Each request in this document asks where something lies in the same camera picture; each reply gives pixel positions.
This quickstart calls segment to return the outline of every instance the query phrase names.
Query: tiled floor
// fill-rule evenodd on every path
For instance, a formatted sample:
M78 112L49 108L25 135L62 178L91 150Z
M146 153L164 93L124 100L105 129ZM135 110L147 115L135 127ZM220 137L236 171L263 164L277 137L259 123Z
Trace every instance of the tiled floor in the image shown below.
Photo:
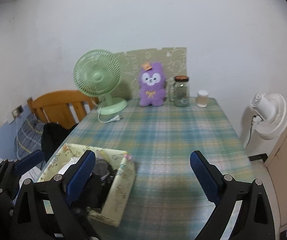
M273 220L275 223L276 239L280 237L280 213L275 189L272 184L271 177L262 160L251 162L253 174L256 179L260 179L266 189L270 206L272 209Z

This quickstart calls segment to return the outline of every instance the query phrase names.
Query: checkered tablecloth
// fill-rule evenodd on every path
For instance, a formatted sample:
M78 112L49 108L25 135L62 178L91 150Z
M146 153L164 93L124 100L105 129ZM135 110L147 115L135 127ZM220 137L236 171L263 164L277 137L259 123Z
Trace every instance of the checkered tablecloth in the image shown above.
M195 239L214 204L196 179L189 157L200 150L223 174L252 182L250 162L222 109L210 98L206 108L179 108L171 102L140 107L129 101L124 119L103 124L91 111L65 142L126 150L133 155L137 177L118 228L93 221L104 240ZM238 205L222 239L228 239Z

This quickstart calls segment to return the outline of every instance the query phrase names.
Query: purple plush toy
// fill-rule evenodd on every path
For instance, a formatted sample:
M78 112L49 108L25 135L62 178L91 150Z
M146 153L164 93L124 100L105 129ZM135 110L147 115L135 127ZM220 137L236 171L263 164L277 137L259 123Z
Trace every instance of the purple plush toy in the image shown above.
M154 62L151 69L145 71L143 68L138 76L140 85L139 97L141 106L161 106L165 98L165 74L162 64Z

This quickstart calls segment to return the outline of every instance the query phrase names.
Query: green fan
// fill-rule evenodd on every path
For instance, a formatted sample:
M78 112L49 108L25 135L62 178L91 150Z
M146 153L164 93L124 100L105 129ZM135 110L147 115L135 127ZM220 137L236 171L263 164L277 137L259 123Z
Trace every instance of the green fan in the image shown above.
M78 89L87 96L105 96L99 105L100 114L114 114L127 106L123 98L111 97L111 92L121 80L120 65L106 50L96 49L84 54L74 68L74 81Z

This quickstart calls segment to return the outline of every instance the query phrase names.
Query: plaid fabric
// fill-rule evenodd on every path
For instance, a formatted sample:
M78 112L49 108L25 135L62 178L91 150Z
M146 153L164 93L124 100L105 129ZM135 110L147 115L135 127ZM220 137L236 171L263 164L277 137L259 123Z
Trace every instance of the plaid fabric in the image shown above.
M41 138L43 127L45 123L39 121L34 114L29 114L21 128L17 133L17 137L14 141L15 153L17 153L20 159L31 154L35 150L41 150ZM37 167L42 169L44 163L39 163Z
M133 155L137 177L120 226L92 220L104 240L194 239L214 209L190 167L194 150L223 174L253 181L248 157L216 100L210 98L206 108L197 107L194 99L190 103L184 108L170 102L140 107L133 99L122 112L124 119L108 124L99 123L92 111L64 141ZM239 207L222 239L229 238Z

